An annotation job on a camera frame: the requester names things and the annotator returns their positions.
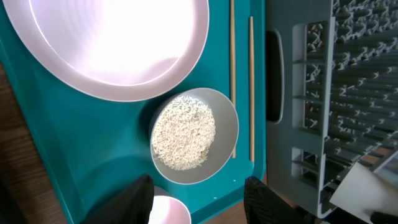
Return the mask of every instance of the rice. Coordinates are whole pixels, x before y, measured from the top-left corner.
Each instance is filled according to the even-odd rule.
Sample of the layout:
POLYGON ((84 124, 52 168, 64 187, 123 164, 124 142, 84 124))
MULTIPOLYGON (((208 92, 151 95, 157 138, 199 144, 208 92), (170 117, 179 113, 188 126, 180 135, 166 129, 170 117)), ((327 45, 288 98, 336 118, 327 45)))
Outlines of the rice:
POLYGON ((151 144, 166 166, 187 170, 206 160, 215 134, 211 109, 196 98, 180 96, 160 114, 151 144))

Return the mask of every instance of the plate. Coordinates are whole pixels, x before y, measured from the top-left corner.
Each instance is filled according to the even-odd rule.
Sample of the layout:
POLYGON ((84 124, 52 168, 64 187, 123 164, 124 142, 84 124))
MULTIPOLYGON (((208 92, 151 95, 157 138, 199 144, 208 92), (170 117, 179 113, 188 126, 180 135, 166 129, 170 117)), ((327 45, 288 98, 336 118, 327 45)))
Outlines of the plate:
POLYGON ((31 54, 88 95, 140 101, 178 85, 206 43, 204 0, 4 0, 31 54))

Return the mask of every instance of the gray plastic dish rack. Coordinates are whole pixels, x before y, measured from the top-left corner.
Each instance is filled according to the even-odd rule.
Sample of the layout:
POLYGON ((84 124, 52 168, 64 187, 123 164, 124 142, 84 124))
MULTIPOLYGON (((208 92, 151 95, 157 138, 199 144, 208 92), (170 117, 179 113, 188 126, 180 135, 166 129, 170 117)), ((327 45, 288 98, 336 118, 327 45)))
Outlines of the gray plastic dish rack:
POLYGON ((398 145, 398 1, 267 1, 267 172, 314 215, 398 145))

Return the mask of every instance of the wooden chopstick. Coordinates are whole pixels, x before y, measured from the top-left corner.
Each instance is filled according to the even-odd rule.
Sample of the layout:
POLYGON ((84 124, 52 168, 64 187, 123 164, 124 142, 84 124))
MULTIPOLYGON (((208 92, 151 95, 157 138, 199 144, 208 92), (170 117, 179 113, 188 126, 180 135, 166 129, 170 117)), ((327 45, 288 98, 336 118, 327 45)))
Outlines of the wooden chopstick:
MULTIPOLYGON (((236 49, 235 49, 235 5, 230 2, 229 18, 229 89, 232 104, 236 107, 236 49)), ((236 148, 232 152, 232 158, 236 157, 236 148)))
POLYGON ((250 160, 254 162, 254 27, 250 17, 249 53, 250 53, 250 160))

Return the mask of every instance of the tray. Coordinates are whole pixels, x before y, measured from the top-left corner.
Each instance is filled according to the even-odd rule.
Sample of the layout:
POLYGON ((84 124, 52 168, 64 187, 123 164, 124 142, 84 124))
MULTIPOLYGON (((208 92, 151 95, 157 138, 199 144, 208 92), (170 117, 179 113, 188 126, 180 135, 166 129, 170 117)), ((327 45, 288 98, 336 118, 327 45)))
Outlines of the tray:
POLYGON ((0 6, 0 59, 69 223, 79 223, 143 173, 184 202, 193 223, 243 198, 244 180, 266 167, 265 0, 236 1, 237 158, 195 185, 165 180, 149 150, 148 125, 167 97, 196 87, 229 95, 229 0, 210 1, 210 29, 197 66, 178 87, 152 100, 117 103, 76 91, 55 78, 24 47, 0 6), (256 48, 256 160, 249 160, 249 16, 256 48))

